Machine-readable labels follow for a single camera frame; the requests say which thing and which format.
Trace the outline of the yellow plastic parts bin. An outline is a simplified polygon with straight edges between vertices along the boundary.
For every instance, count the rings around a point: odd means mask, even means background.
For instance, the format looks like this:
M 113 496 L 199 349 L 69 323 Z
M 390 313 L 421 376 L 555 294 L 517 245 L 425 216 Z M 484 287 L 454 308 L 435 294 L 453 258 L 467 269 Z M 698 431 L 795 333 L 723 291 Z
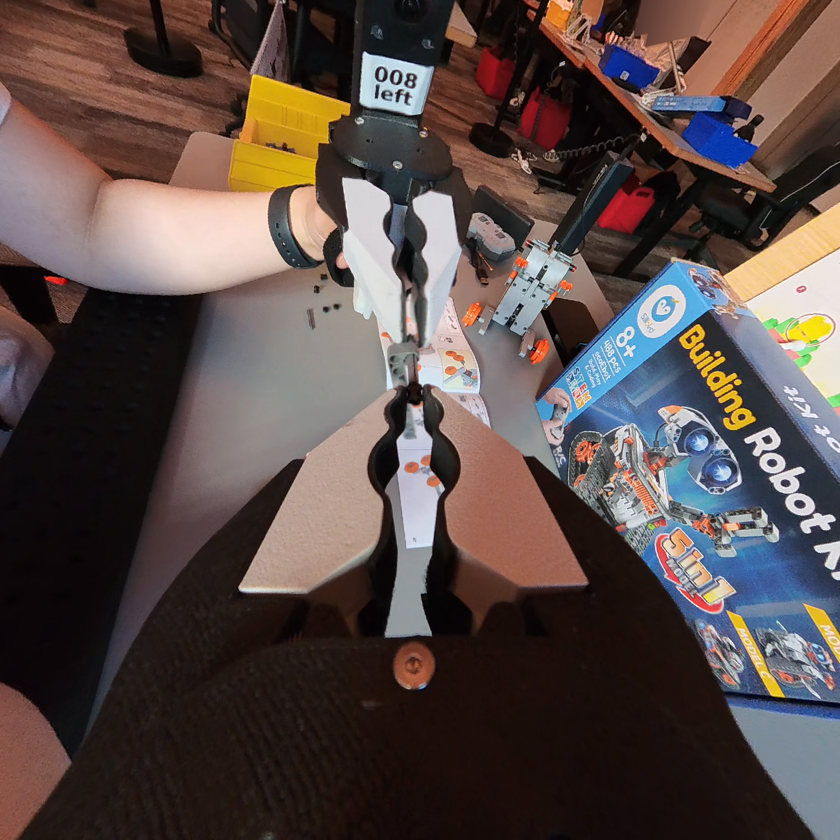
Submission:
M 349 113 L 350 104 L 346 101 L 252 76 L 245 120 L 269 120 L 315 132 L 328 130 L 332 121 Z M 285 144 L 279 150 L 238 139 L 234 142 L 228 186 L 232 191 L 264 192 L 281 186 L 313 184 L 317 159 L 318 156 L 295 154 Z

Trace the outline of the grey desk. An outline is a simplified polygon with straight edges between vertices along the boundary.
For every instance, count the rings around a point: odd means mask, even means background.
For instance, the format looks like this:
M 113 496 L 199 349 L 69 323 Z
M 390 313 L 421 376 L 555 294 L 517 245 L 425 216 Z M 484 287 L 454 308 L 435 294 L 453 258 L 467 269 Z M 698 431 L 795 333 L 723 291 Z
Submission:
M 192 134 L 171 184 L 227 187 L 232 149 L 222 136 Z M 329 279 L 315 294 L 320 272 L 289 270 L 202 300 L 89 725 L 142 624 L 184 565 L 288 462 L 383 393 L 375 320 L 357 314 L 352 291 Z M 322 312 L 333 304 L 339 308 Z M 469 343 L 492 428 L 556 474 L 533 404 L 560 373 L 556 353 L 531 366 L 506 333 Z M 395 519 L 399 561 L 387 634 L 425 634 L 419 585 L 431 550 L 406 549 L 399 507 Z M 732 714 L 815 837 L 838 838 L 838 720 L 740 706 Z

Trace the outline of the pile of building kit parts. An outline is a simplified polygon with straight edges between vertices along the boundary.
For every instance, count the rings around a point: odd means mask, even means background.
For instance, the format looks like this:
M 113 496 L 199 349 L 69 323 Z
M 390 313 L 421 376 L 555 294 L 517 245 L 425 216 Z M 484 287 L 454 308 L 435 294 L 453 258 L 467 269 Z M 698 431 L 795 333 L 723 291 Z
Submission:
M 239 137 L 242 141 L 282 149 L 285 144 L 295 154 L 316 157 L 320 143 L 329 141 L 329 130 L 310 132 L 269 120 L 247 118 Z

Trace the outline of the instruction booklet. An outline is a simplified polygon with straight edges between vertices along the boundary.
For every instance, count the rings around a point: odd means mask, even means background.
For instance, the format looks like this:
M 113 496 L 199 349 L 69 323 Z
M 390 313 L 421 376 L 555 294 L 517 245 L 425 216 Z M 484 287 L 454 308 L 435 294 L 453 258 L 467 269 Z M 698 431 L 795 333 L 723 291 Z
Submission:
M 480 391 L 476 357 L 464 334 L 439 327 L 438 336 L 421 352 L 418 365 L 422 385 L 440 387 L 456 402 L 489 426 L 490 417 Z M 400 494 L 405 544 L 408 549 L 429 548 L 434 541 L 438 498 L 445 488 L 431 467 L 432 439 L 424 428 L 423 411 L 412 409 L 415 433 L 397 443 Z

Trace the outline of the person's left forearm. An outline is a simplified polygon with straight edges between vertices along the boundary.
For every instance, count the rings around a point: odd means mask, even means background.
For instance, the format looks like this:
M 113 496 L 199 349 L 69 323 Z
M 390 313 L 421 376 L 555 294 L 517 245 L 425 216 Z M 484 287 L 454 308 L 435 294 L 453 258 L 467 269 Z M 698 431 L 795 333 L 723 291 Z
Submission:
M 111 291 L 188 295 L 286 269 L 267 193 L 111 179 L 2 87 L 1 239 Z

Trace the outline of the curled white poster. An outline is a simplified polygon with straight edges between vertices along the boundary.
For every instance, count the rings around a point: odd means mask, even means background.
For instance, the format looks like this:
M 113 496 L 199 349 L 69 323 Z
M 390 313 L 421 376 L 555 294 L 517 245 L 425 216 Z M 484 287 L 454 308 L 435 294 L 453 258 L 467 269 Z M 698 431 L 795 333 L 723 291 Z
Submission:
M 839 411 L 839 205 L 724 277 Z

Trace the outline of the person's left hand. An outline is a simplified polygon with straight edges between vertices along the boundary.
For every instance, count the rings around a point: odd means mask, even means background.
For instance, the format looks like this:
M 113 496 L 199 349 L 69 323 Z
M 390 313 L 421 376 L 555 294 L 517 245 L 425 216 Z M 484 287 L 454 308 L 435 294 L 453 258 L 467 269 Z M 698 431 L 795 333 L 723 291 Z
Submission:
M 353 273 L 343 256 L 341 228 L 325 213 L 313 185 L 302 188 L 304 247 L 310 256 L 321 256 L 331 278 L 342 287 L 354 286 Z

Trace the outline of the black upright device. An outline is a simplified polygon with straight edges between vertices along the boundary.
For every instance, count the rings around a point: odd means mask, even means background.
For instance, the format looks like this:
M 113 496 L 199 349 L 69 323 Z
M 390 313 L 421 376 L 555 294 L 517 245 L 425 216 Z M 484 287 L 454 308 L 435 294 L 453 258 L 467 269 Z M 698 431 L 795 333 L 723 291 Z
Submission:
M 572 256 L 633 172 L 634 166 L 627 158 L 606 152 L 555 229 L 549 244 L 561 253 Z

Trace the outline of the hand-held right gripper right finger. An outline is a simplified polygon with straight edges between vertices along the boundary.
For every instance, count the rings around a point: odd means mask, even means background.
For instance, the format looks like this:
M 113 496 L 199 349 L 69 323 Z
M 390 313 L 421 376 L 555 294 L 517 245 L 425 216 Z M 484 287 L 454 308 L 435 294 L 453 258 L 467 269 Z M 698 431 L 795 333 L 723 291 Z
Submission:
M 500 602 L 582 590 L 586 576 L 527 460 L 447 394 L 423 389 L 437 501 L 423 609 L 433 631 L 472 631 Z

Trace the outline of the black wristband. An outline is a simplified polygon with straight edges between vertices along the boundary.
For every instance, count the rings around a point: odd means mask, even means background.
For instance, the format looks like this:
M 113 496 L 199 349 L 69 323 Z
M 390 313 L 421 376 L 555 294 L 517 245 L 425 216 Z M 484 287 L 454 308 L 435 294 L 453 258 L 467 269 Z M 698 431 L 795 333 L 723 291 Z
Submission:
M 323 259 L 310 257 L 291 230 L 291 195 L 300 186 L 302 185 L 282 186 L 270 195 L 268 225 L 272 241 L 286 264 L 291 268 L 306 269 L 319 266 Z

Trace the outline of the grey beam with blue pin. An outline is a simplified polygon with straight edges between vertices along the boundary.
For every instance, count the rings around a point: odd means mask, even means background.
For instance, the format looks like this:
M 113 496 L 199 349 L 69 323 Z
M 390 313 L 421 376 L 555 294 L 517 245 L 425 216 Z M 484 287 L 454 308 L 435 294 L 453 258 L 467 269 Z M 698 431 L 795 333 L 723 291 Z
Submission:
M 422 400 L 422 386 L 418 381 L 419 348 L 414 339 L 392 343 L 387 351 L 387 366 L 396 389 L 407 389 L 408 401 L 417 404 Z

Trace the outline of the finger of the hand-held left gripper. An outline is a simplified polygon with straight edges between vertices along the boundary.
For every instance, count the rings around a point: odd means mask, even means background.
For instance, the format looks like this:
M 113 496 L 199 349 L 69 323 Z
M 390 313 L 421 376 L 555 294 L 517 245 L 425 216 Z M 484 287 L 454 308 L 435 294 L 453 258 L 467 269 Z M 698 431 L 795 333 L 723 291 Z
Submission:
M 429 345 L 444 313 L 459 262 L 459 240 L 450 195 L 420 195 L 410 206 L 410 278 L 418 344 Z
M 348 227 L 344 257 L 353 274 L 353 307 L 372 314 L 393 343 L 403 341 L 403 283 L 395 271 L 395 246 L 388 237 L 392 199 L 372 182 L 344 180 Z

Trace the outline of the red bag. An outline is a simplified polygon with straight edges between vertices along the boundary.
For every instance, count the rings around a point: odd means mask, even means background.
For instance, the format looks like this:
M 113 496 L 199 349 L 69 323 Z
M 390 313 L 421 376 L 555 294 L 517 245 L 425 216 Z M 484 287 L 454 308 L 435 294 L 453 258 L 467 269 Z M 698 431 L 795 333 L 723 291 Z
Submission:
M 632 235 L 655 203 L 655 189 L 631 174 L 619 188 L 597 224 L 604 229 Z
M 513 59 L 505 57 L 501 47 L 482 50 L 476 70 L 476 83 L 489 97 L 502 100 L 515 71 Z
M 537 87 L 522 111 L 518 134 L 544 150 L 559 144 L 571 120 L 571 106 L 564 104 Z

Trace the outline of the grey battery box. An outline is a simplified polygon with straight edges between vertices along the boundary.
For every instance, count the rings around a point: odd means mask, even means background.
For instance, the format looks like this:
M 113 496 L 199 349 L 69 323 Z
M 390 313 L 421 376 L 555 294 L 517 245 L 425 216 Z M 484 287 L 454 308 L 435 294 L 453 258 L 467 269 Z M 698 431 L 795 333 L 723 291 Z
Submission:
M 469 220 L 466 243 L 478 248 L 478 251 L 490 263 L 508 259 L 518 250 L 515 239 L 506 233 L 485 213 L 473 213 Z

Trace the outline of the blue robot kit box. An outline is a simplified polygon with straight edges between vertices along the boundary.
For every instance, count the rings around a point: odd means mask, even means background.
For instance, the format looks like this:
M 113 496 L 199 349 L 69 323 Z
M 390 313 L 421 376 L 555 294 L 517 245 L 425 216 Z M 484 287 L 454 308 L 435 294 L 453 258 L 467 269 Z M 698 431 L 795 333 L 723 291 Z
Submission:
M 674 599 L 723 689 L 838 705 L 838 397 L 676 260 L 539 397 L 561 479 Z

